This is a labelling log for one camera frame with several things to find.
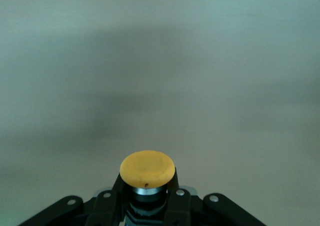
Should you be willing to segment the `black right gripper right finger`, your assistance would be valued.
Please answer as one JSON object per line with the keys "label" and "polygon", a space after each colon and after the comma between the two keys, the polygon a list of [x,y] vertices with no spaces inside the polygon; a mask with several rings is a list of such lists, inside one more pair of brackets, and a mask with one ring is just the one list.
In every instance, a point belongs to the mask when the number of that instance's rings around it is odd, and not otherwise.
{"label": "black right gripper right finger", "polygon": [[179,186],[178,173],[167,184],[169,196],[164,225],[265,225],[221,193],[201,199]]}

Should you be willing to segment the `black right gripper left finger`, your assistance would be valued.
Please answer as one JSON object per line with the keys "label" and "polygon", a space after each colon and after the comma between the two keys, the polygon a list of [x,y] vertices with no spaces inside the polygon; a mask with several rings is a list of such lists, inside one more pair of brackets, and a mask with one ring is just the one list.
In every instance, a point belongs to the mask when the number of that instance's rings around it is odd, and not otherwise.
{"label": "black right gripper left finger", "polygon": [[119,225],[125,217],[122,199],[125,188],[118,176],[112,188],[99,191],[90,200],[65,196],[20,225]]}

